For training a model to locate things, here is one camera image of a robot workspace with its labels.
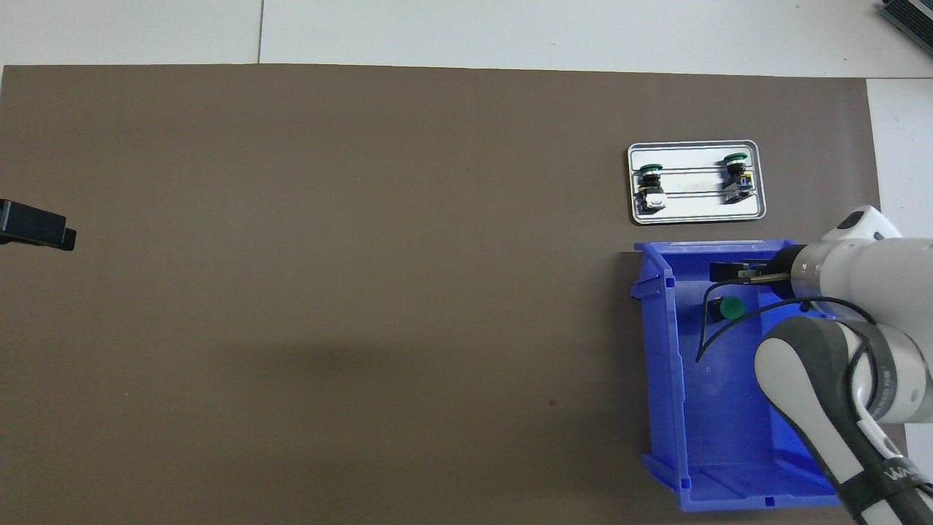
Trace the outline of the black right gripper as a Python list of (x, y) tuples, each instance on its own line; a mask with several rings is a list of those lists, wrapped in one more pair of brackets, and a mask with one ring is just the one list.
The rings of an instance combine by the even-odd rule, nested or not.
[(772, 273), (766, 260), (737, 260), (737, 262), (711, 262), (709, 278), (739, 278), (736, 284), (763, 285), (772, 283), (772, 292), (781, 300), (795, 297), (791, 273), (802, 246), (784, 246), (772, 258)]

